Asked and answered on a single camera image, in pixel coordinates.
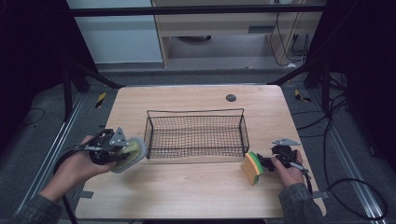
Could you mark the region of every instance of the metal rail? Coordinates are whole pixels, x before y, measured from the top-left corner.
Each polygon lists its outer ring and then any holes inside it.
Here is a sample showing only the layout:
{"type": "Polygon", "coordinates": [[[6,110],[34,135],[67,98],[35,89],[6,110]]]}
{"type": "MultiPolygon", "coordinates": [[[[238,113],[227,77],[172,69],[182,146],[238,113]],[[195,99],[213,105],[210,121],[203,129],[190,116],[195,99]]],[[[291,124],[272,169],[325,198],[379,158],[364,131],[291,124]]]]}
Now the metal rail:
{"type": "Polygon", "coordinates": [[[333,10],[327,4],[285,4],[285,5],[232,5],[193,7],[120,7],[79,8],[69,10],[45,10],[43,13],[73,17],[178,15],[178,14],[220,14],[220,13],[268,13],[268,12],[318,12],[333,10]]]}

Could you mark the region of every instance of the wooden table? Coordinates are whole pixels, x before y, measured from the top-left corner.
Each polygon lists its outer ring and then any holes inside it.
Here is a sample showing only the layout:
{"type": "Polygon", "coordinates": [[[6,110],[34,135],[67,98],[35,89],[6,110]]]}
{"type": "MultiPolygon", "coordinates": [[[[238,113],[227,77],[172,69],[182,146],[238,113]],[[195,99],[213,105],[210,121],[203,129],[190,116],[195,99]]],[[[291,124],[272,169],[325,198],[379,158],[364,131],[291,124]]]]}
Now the wooden table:
{"type": "MultiPolygon", "coordinates": [[[[144,137],[147,110],[244,108],[250,151],[271,157],[272,141],[300,142],[282,90],[278,86],[131,87],[119,90],[106,127],[122,127],[127,138],[144,137]],[[226,95],[236,101],[228,102],[226,95]]],[[[311,171],[302,146],[304,166],[311,171]]],[[[265,172],[252,186],[242,161],[159,164],[143,159],[121,174],[90,179],[78,218],[272,218],[283,217],[277,198],[283,189],[277,172],[265,172]]],[[[313,190],[318,190],[312,178],[313,190]]],[[[323,214],[323,201],[316,199],[323,214]]]]}

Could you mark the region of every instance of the person's right hand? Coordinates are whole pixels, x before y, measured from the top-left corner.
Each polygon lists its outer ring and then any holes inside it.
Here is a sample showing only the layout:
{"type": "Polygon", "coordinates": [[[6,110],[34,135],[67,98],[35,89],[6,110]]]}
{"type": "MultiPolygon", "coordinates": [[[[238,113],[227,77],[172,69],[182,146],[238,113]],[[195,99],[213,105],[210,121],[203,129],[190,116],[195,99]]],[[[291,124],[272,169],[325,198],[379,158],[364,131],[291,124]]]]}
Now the person's right hand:
{"type": "MultiPolygon", "coordinates": [[[[272,157],[271,161],[277,171],[279,172],[280,179],[282,180],[283,186],[285,188],[297,184],[297,183],[304,183],[304,178],[303,174],[301,171],[295,167],[290,167],[287,169],[286,167],[283,166],[282,162],[278,160],[276,157],[272,157]]],[[[297,161],[300,163],[303,163],[303,158],[301,157],[300,151],[297,150],[297,161]]]]}

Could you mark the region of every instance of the yellow sponge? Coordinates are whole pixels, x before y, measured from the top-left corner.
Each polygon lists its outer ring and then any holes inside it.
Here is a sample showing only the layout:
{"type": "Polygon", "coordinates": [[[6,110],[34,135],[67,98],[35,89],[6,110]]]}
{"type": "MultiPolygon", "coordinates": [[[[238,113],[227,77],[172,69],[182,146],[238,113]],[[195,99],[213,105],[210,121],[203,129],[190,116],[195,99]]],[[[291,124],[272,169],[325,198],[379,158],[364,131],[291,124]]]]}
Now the yellow sponge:
{"type": "Polygon", "coordinates": [[[241,167],[251,185],[256,184],[259,181],[259,175],[264,172],[259,158],[251,151],[245,155],[245,160],[241,167]]]}

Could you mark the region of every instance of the person's left hand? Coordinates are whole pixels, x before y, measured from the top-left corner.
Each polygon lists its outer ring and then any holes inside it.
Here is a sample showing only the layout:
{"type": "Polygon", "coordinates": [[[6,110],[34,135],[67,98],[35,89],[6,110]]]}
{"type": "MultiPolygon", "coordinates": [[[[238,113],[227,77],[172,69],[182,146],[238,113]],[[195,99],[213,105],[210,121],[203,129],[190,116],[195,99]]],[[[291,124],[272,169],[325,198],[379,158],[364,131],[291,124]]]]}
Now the person's left hand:
{"type": "MultiPolygon", "coordinates": [[[[91,138],[90,135],[85,137],[82,143],[91,138]]],[[[69,190],[96,175],[107,173],[116,164],[113,161],[104,165],[97,165],[91,161],[88,152],[77,152],[59,166],[55,175],[40,194],[54,202],[59,202],[69,190]]]]}

